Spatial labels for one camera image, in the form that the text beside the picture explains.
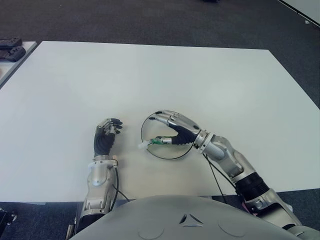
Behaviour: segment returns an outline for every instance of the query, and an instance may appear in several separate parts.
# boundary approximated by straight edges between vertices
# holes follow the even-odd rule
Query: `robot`
[[[219,164],[249,213],[208,198],[180,195],[136,199],[114,209],[118,161],[109,153],[122,122],[107,118],[96,127],[88,193],[73,240],[320,240],[320,232],[303,226],[226,138],[173,111],[157,111],[149,119],[164,123],[177,135],[157,136],[147,145],[192,143],[205,158]]]

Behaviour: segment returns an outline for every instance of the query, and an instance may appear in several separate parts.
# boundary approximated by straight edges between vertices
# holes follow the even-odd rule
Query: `silver robotic forearm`
[[[108,155],[98,155],[89,165],[88,193],[82,205],[77,231],[86,228],[110,211],[114,199],[115,170],[118,162]]]
[[[234,183],[237,193],[244,197],[251,213],[281,228],[301,225],[287,204],[264,183],[248,160],[226,138],[201,130],[194,146],[219,164]]]

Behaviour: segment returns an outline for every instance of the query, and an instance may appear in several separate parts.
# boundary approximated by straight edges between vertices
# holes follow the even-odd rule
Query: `green object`
[[[152,138],[150,140],[151,144],[158,144],[158,145],[165,145],[167,144],[166,142],[162,141],[162,138],[172,138],[171,136],[157,136],[155,138]]]

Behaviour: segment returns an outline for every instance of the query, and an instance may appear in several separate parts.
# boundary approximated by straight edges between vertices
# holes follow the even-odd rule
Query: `table surface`
[[[83,201],[106,117],[124,122],[111,154],[129,198],[219,195],[195,150],[162,160],[137,148],[157,110],[229,139],[278,192],[320,187],[320,111],[268,50],[42,42],[0,103],[0,201]]]
[[[23,62],[28,55],[32,52],[32,50],[37,46],[35,41],[24,41],[22,46],[25,49],[25,55],[16,62],[8,62],[8,61],[0,61],[0,86],[6,79],[10,76],[10,74]]]

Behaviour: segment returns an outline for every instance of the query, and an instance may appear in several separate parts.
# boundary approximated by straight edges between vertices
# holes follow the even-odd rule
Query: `black rubber cover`
[[[237,194],[242,195],[246,201],[255,199],[269,190],[264,180],[256,172],[239,180],[235,187]]]

